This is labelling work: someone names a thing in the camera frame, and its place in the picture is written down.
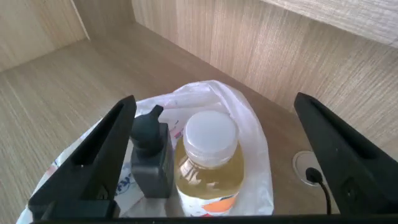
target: white plastic bag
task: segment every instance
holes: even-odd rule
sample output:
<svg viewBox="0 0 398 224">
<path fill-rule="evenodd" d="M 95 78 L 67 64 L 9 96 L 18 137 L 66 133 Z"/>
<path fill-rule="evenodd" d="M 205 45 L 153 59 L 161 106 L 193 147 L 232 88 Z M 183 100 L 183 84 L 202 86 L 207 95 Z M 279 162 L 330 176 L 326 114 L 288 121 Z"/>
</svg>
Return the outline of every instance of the white plastic bag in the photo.
<svg viewBox="0 0 398 224">
<path fill-rule="evenodd" d="M 173 147 L 181 137 L 185 123 L 195 113 L 203 110 L 228 113 L 239 127 L 239 143 L 243 149 L 245 162 L 245 179 L 230 215 L 270 215 L 272 213 L 274 201 L 267 140 L 256 114 L 242 93 L 215 80 L 189 83 L 173 93 L 138 101 L 136 116 L 148 113 L 155 105 L 164 107 L 159 121 L 169 125 Z M 80 139 L 84 139 L 92 129 L 93 127 Z M 74 143 L 74 145 L 58 157 L 55 161 L 57 166 L 60 166 L 78 144 Z M 129 143 L 116 191 L 117 196 L 115 196 L 115 201 L 121 208 L 121 215 L 135 217 L 169 215 L 164 209 L 165 205 L 178 207 L 178 200 L 171 199 L 165 202 L 165 200 L 143 198 L 129 170 L 131 150 L 132 145 Z M 49 175 L 46 175 L 47 173 L 40 180 L 37 189 L 49 178 Z M 23 219 L 24 213 L 29 213 L 29 211 L 25 210 L 18 222 L 20 220 L 31 222 L 31 219 Z"/>
</svg>

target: plastic bottle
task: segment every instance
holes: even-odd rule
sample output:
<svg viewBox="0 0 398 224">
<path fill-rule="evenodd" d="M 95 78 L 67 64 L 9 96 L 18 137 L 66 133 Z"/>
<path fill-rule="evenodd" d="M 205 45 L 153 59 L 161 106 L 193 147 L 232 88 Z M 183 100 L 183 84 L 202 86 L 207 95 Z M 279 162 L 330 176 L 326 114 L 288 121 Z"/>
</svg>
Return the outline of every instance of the plastic bottle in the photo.
<svg viewBox="0 0 398 224">
<path fill-rule="evenodd" d="M 217 111 L 193 115 L 177 143 L 174 172 L 186 216 L 227 215 L 244 179 L 235 122 Z"/>
</svg>

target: black dropper cap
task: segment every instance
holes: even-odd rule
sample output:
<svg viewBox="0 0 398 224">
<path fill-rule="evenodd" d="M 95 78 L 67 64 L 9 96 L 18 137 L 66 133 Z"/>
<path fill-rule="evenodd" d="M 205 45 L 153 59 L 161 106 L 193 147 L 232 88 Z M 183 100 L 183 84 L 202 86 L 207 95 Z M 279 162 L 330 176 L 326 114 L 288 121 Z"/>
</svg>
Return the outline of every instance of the black dropper cap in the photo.
<svg viewBox="0 0 398 224">
<path fill-rule="evenodd" d="M 156 105 L 151 112 L 134 119 L 131 130 L 131 139 L 134 150 L 142 157 L 151 157 L 163 148 L 160 136 L 160 123 L 158 118 L 163 112 L 163 107 Z"/>
</svg>

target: wood grain surface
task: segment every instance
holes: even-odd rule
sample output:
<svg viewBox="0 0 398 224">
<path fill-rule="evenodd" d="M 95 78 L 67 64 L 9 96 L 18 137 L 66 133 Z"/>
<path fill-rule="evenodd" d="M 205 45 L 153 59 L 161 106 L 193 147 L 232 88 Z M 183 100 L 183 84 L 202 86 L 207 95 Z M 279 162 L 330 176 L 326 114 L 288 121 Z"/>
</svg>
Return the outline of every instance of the wood grain surface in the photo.
<svg viewBox="0 0 398 224">
<path fill-rule="evenodd" d="M 0 71 L 83 38 L 70 0 L 0 1 Z"/>
<path fill-rule="evenodd" d="M 280 7 L 132 0 L 136 21 L 293 112 L 298 91 L 398 159 L 398 49 Z"/>
<path fill-rule="evenodd" d="M 395 0 L 262 0 L 348 32 L 398 47 Z"/>
<path fill-rule="evenodd" d="M 321 188 L 302 183 L 292 169 L 294 154 L 310 149 L 297 117 L 135 24 L 0 73 L 0 223 L 16 220 L 50 163 L 119 99 L 212 79 L 240 90 L 258 115 L 269 146 L 274 213 L 324 213 Z"/>
<path fill-rule="evenodd" d="M 131 0 L 71 0 L 81 18 L 87 38 L 107 35 L 134 22 Z"/>
</svg>

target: wooden wall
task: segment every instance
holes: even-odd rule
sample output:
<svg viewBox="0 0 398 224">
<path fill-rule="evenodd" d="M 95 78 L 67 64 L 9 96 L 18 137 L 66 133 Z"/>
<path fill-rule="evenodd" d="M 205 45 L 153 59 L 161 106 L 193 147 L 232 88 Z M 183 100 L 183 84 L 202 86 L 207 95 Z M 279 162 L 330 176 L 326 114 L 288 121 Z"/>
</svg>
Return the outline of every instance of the wooden wall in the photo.
<svg viewBox="0 0 398 224">
<path fill-rule="evenodd" d="M 0 1 L 0 71 L 84 38 L 70 0 Z"/>
<path fill-rule="evenodd" d="M 132 6 L 140 24 L 290 111 L 298 91 L 313 95 L 398 159 L 397 49 L 258 0 Z"/>
</svg>

